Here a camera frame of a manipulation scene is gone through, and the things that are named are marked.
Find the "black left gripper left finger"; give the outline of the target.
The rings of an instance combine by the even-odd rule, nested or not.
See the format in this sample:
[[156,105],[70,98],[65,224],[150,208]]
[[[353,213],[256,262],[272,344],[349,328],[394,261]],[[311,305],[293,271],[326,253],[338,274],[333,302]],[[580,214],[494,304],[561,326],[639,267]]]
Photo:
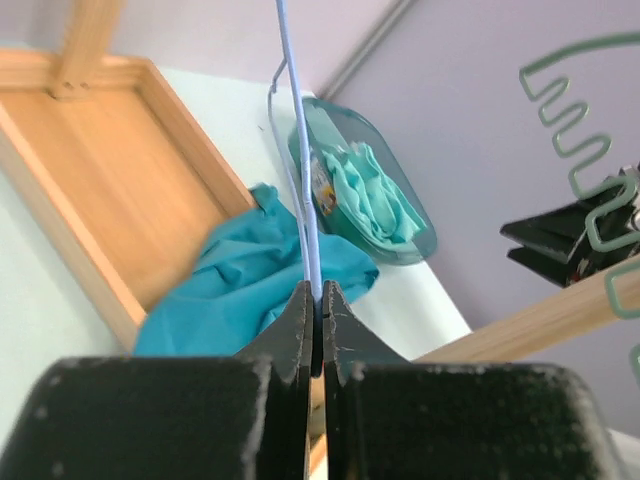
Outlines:
[[34,383],[5,479],[305,479],[313,298],[225,357],[67,357]]

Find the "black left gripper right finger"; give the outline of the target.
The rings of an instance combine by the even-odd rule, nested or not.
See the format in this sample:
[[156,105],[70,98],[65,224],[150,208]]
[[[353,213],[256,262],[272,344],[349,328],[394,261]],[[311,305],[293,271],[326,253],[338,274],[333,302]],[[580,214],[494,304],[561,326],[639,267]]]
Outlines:
[[323,295],[332,479],[621,479],[586,383],[552,364],[414,364]]

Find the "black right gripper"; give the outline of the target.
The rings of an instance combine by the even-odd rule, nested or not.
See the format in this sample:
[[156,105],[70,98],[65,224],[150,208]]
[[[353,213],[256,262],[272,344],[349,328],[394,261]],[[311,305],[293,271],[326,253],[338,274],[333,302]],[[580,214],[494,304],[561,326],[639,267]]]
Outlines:
[[620,174],[607,177],[588,198],[507,223],[500,234],[522,245],[508,251],[510,260],[566,288],[636,255],[638,231],[635,176]]

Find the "pale green plastic hanger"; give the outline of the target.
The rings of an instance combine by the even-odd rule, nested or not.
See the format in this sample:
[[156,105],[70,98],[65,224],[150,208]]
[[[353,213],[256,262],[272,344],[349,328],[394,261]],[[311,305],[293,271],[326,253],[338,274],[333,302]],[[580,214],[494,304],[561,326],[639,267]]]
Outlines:
[[[527,98],[537,105],[541,124],[553,133],[551,141],[555,153],[559,158],[568,159],[573,164],[568,173],[568,182],[575,196],[574,201],[591,196],[595,187],[607,178],[591,187],[586,187],[579,181],[582,171],[605,157],[612,140],[606,133],[595,133],[574,144],[567,143],[567,134],[586,118],[589,111],[588,103],[564,102],[563,98],[570,85],[570,79],[566,75],[557,76],[540,88],[533,86],[530,80],[554,64],[577,55],[627,47],[638,42],[638,32],[616,33],[583,40],[544,55],[519,71],[520,84]],[[633,174],[635,193],[639,192],[638,168],[630,167],[611,176],[620,174]],[[634,298],[638,293],[638,271],[639,252],[569,287],[562,288],[561,292],[552,297],[493,326],[484,327],[439,347],[425,355],[424,359],[510,362],[617,320],[636,319],[639,309],[627,308],[622,301],[625,298]]]

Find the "dark teal t shirt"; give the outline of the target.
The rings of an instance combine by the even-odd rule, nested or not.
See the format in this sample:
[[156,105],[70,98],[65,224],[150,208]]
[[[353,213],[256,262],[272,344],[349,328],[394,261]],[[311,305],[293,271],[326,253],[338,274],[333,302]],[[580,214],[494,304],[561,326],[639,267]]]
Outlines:
[[297,222],[275,187],[251,191],[256,208],[215,228],[190,275],[152,309],[137,356],[231,356],[285,309],[303,279]]

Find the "light blue wire hanger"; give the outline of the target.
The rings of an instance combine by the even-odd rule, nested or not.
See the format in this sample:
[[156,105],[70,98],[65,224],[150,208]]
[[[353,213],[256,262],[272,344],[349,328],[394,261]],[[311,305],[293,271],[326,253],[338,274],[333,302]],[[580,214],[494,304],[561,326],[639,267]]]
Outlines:
[[[304,279],[310,283],[312,298],[315,303],[321,301],[323,284],[319,250],[318,223],[313,205],[311,188],[311,148],[303,109],[300,82],[296,68],[295,56],[287,20],[286,2],[276,0],[276,11],[282,60],[273,74],[267,93],[267,114],[273,132],[276,148],[285,168],[288,185],[294,200],[298,233],[303,261]],[[296,132],[299,141],[299,166],[290,159],[284,139],[280,135],[274,116],[274,97],[278,90],[280,77],[288,73],[292,102],[295,113]]]

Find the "light teal t shirt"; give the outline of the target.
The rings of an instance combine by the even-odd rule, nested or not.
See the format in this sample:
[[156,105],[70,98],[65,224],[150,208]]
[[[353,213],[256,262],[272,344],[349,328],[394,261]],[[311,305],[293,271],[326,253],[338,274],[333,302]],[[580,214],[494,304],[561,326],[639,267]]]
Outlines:
[[365,142],[322,150],[337,200],[372,244],[394,249],[427,230],[423,217],[382,169]]

